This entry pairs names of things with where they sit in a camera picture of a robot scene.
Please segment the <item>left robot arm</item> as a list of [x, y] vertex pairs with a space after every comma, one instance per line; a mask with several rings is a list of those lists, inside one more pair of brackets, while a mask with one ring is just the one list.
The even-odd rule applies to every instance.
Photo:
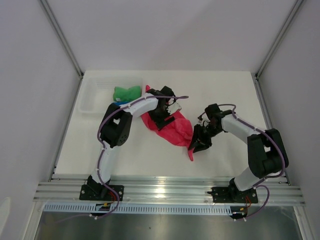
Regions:
[[175, 104], [176, 96], [171, 88], [164, 86], [161, 90], [151, 88], [125, 104], [109, 105], [97, 132], [97, 139], [102, 144], [97, 168], [87, 179], [90, 192], [97, 200], [108, 196], [106, 185], [111, 179], [116, 150], [129, 138], [132, 120], [146, 114], [155, 124], [155, 129], [162, 130], [175, 120], [169, 110], [170, 100]]

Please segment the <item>blue towel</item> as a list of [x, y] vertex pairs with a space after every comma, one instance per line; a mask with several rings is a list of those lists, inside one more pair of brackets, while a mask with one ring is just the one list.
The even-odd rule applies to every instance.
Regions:
[[125, 104], [128, 104], [128, 103], [129, 103], [128, 101], [116, 101], [116, 102], [113, 102], [113, 104], [115, 104], [117, 106], [125, 105]]

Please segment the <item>green towel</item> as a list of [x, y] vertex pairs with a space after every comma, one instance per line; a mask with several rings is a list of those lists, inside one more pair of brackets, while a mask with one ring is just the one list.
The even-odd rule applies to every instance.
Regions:
[[140, 98], [141, 92], [142, 89], [139, 85], [130, 88], [116, 86], [112, 97], [115, 102], [131, 102]]

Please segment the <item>pink towel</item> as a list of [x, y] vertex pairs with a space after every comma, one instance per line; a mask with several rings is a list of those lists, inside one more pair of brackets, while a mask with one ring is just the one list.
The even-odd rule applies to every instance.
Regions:
[[[172, 102], [177, 102], [178, 100], [173, 90], [168, 86], [164, 86], [161, 90], [155, 90], [147, 85], [145, 87], [145, 91], [155, 96], [161, 96], [159, 100], [166, 100], [167, 106]], [[157, 129], [155, 123], [149, 116], [149, 111], [143, 114], [141, 119], [149, 130], [155, 132], [158, 136], [165, 139], [172, 145], [188, 148], [193, 136], [192, 124], [187, 118], [184, 117], [182, 113], [180, 113], [180, 111], [172, 114], [172, 116], [175, 118], [175, 120], [169, 125], [165, 126], [162, 130]]]

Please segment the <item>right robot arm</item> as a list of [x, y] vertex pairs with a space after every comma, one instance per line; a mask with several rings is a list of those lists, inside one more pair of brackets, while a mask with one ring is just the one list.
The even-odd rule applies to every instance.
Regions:
[[280, 132], [275, 129], [262, 130], [240, 118], [236, 105], [222, 110], [214, 103], [204, 110], [206, 118], [199, 116], [199, 124], [193, 128], [193, 136], [188, 149], [193, 153], [207, 150], [212, 146], [212, 138], [220, 133], [230, 133], [247, 146], [248, 167], [232, 178], [228, 186], [228, 196], [234, 202], [246, 197], [247, 190], [256, 188], [268, 179], [281, 177], [289, 165], [289, 160]]

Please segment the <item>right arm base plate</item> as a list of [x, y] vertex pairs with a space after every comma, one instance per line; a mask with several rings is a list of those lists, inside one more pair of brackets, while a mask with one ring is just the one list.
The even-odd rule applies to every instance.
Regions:
[[258, 203], [257, 191], [253, 188], [239, 191], [231, 187], [216, 186], [212, 187], [210, 191], [207, 191], [206, 193], [212, 196], [214, 203]]

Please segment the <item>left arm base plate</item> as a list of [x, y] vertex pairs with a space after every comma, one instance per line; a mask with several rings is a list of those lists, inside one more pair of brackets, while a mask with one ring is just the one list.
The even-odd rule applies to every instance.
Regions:
[[[125, 187], [123, 185], [110, 185], [109, 187], [119, 195], [119, 200], [122, 201]], [[79, 199], [81, 201], [113, 202], [117, 201], [117, 196], [105, 186], [102, 186], [98, 191], [94, 191], [87, 184], [84, 184], [81, 186]]]

